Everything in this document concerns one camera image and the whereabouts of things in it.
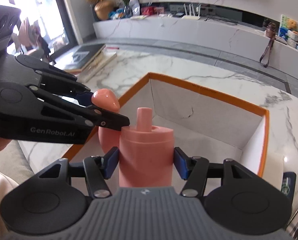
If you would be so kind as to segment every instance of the brown strap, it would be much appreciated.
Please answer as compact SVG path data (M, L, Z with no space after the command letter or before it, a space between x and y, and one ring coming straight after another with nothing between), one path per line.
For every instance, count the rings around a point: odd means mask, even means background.
M266 49L265 49L265 52L262 54L262 56L260 57L260 60L259 60L259 62L260 63L262 63L262 59L265 57L265 55L267 54L267 52L269 51L269 55L268 55L268 62L267 62L267 64L262 64L264 67L268 67L268 65L269 65L269 59L270 59L270 54L271 54L271 51L272 51L272 48L273 48L273 45L274 45L274 41L275 41L275 36L273 36L271 39L270 39L270 41L269 41L269 43L268 43L268 46L266 47Z

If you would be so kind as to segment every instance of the gray tile floor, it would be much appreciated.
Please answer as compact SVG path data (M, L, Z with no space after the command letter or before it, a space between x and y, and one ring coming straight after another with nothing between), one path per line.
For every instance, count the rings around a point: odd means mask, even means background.
M97 39L89 43L119 45L121 49L163 54L214 65L255 78L298 97L298 79L275 68L224 51L187 43L146 39Z

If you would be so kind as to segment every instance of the white marble tabletop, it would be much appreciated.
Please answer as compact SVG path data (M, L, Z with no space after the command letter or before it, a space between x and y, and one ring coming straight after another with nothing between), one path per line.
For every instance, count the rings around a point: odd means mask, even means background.
M163 73L233 95L270 111L268 157L284 158L284 171L297 174L293 208L298 207L298 98L270 85L215 66L186 59L119 50L117 58L86 85L109 88L119 97L148 72ZM20 142L34 172L63 156L70 145Z

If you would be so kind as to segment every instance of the pink plastic object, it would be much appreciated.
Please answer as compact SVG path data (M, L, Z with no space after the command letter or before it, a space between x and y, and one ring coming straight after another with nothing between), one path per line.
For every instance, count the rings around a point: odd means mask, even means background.
M92 103L105 110L119 113L120 105L117 97L110 89L99 89L91 99ZM104 153L107 153L113 146L119 147L120 131L99 127L99 141Z
M120 187L170 186L173 130L152 126L152 109L138 108L137 126L122 127L120 136Z

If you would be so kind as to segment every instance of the cardboard box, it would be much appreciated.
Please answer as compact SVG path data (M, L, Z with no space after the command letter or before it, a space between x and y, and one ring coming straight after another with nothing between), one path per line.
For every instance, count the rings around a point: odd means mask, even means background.
M202 156L213 163L232 158L262 177L269 136L269 111L233 96L187 81L148 73L119 99L120 113L136 124L138 107L153 109L153 125L174 130L175 147L188 156ZM103 155L97 129L84 146L74 145L64 157L72 162ZM108 180L114 192L118 169ZM185 181L174 168L172 185L180 192ZM208 179L205 194L220 186Z

